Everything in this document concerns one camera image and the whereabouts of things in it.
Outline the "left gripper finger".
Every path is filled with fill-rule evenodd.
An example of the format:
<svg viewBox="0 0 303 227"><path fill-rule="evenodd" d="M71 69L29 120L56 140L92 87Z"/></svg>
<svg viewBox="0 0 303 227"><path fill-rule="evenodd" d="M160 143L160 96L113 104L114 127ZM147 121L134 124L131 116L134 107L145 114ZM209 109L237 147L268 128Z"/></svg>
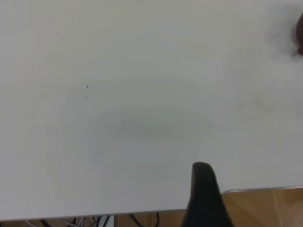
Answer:
<svg viewBox="0 0 303 227"><path fill-rule="evenodd" d="M191 193L183 227L232 227L212 167L204 162L192 165Z"/></svg>

